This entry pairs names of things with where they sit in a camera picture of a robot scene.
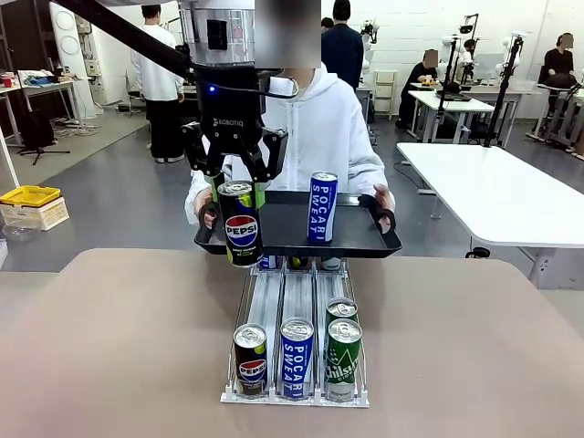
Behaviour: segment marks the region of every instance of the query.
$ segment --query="yellow crate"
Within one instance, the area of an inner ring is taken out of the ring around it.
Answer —
[[[0,203],[22,205],[24,207],[42,207],[61,195],[59,189],[23,185],[0,197]]]
[[[69,218],[65,199],[62,197],[42,207],[25,207],[0,203],[0,214],[7,224],[15,219],[38,221],[42,224],[41,229],[43,231],[48,231]]]

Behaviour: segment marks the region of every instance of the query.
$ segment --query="pepsi logo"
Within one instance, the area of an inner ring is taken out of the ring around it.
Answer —
[[[239,365],[239,373],[244,381],[260,381],[266,374],[266,360],[252,360]]]
[[[251,245],[257,231],[257,221],[252,216],[233,216],[225,222],[225,234],[235,246]]]

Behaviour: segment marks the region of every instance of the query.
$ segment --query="robotiq logo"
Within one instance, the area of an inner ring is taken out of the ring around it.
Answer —
[[[252,360],[239,366],[239,373],[244,381],[260,381],[266,373],[266,360]]]
[[[249,246],[257,237],[257,221],[252,216],[233,216],[225,222],[225,233],[235,246]]]
[[[239,126],[240,128],[244,127],[244,123],[240,120],[229,120],[229,119],[216,119],[213,118],[213,126]]]

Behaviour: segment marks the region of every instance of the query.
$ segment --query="person in white shirt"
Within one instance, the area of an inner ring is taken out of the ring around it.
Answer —
[[[395,200],[387,187],[385,167],[371,148],[361,105],[353,88],[320,68],[288,69],[300,92],[293,99],[266,98],[264,124],[273,129],[285,129],[288,143],[282,172],[267,190],[309,192],[313,172],[329,171],[339,176],[339,192],[369,194],[391,211]],[[272,93],[289,95],[293,85],[285,78],[272,78]],[[260,144],[264,157],[267,148]],[[249,172],[239,157],[227,156],[223,171],[225,179],[248,180]],[[213,200],[211,187],[200,171],[192,172],[191,189],[185,201],[190,224],[197,224],[201,208]],[[211,227],[211,215],[204,218]],[[389,228],[389,218],[382,219]]]
[[[176,39],[168,30],[159,26],[161,22],[160,5],[142,7],[145,23],[141,29],[172,48]],[[138,86],[146,100],[146,118],[151,124],[151,154],[156,162],[177,162],[184,158],[179,142],[181,128],[179,103],[184,101],[183,78],[166,68],[131,51],[131,63],[136,71]]]

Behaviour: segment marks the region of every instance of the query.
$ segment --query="shelf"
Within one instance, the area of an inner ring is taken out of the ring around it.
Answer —
[[[325,309],[334,297],[349,297],[355,300],[349,267],[346,261],[339,272],[317,269],[313,261],[309,270],[293,271],[286,266],[281,269],[260,269],[253,267],[245,279],[235,328],[245,323],[261,325],[267,334],[268,388],[263,397],[248,399],[237,393],[235,374],[235,350],[232,342],[229,352],[229,370],[225,392],[221,402],[248,404],[285,404],[290,406],[328,406],[342,408],[368,408],[367,372],[364,342],[361,340],[359,366],[356,370],[355,394],[352,401],[334,402],[326,399],[323,362],[325,339]],[[281,355],[279,327],[282,321],[301,317],[312,321],[315,328],[315,343],[312,359],[308,367],[305,385],[308,398],[291,401],[281,394]]]

